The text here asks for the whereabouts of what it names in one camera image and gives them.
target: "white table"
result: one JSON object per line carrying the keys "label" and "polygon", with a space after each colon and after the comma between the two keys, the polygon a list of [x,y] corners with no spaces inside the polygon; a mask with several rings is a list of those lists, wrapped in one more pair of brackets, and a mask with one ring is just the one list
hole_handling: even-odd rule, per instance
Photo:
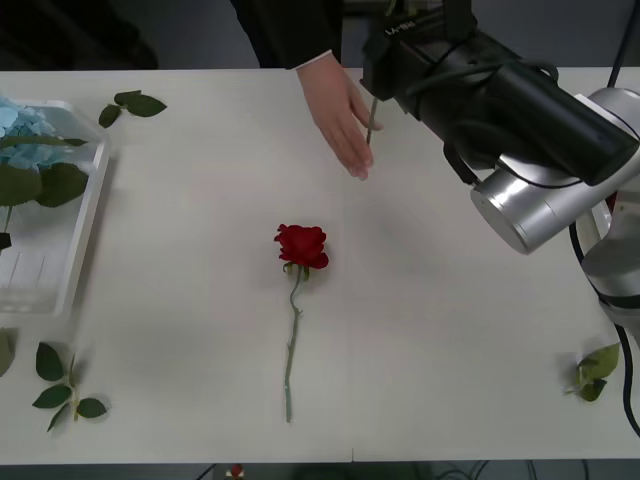
{"label": "white table", "polygon": [[[591,92],[607,73],[562,81]],[[0,379],[0,464],[638,456],[622,369],[595,405],[562,394],[567,362],[615,339],[566,235],[512,252],[395,104],[361,183],[290,72],[2,73],[0,86],[93,118],[124,90],[169,105],[110,129],[119,153],[76,315],[2,324],[21,330]],[[298,301],[292,425],[280,223],[322,226],[331,256]],[[99,425],[45,433],[49,413],[31,407],[41,340],[90,359],[81,393],[111,405]]]}

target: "person's arm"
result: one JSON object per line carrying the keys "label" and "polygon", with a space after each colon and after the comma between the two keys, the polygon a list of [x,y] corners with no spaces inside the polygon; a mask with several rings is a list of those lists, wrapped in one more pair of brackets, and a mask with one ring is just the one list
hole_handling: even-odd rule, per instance
{"label": "person's arm", "polygon": [[284,68],[296,68],[336,46],[325,2],[332,0],[240,0],[260,19]]}
{"label": "person's arm", "polygon": [[373,155],[354,116],[366,127],[369,109],[331,53],[335,36],[325,9],[331,0],[233,1],[256,16],[282,66],[296,69],[313,120],[342,165],[367,178]]}

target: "red rose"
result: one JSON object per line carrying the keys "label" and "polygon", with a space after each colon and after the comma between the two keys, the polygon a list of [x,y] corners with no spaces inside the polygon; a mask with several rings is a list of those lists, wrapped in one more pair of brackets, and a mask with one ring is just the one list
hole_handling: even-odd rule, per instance
{"label": "red rose", "polygon": [[274,240],[282,245],[282,260],[318,270],[329,265],[329,257],[324,253],[327,235],[320,227],[280,225],[278,231],[280,233]]}

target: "rose stem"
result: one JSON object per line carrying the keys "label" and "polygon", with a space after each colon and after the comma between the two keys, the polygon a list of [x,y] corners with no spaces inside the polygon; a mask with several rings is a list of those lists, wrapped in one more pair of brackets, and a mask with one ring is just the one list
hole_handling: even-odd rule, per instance
{"label": "rose stem", "polygon": [[296,284],[291,290],[289,295],[289,303],[293,309],[293,330],[291,332],[291,340],[287,344],[287,370],[284,374],[284,397],[285,397],[285,411],[287,416],[287,423],[291,423],[291,386],[289,385],[289,378],[291,377],[291,366],[293,364],[293,354],[296,350],[296,340],[298,338],[298,322],[302,311],[293,303],[293,299],[296,295],[298,287],[300,286],[300,279],[302,278],[302,265],[298,265],[298,275],[296,277]]}

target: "white tray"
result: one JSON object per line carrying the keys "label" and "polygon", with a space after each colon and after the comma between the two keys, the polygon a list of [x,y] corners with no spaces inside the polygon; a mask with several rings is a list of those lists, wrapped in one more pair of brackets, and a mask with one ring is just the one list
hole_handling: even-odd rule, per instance
{"label": "white tray", "polygon": [[[16,101],[41,109],[65,138],[89,143],[69,163],[89,174],[82,197],[58,208],[36,202],[14,207],[8,232],[12,246],[0,255],[0,314],[60,317],[71,311],[91,225],[109,161],[107,133],[61,101]],[[7,208],[0,208],[4,225]]]}

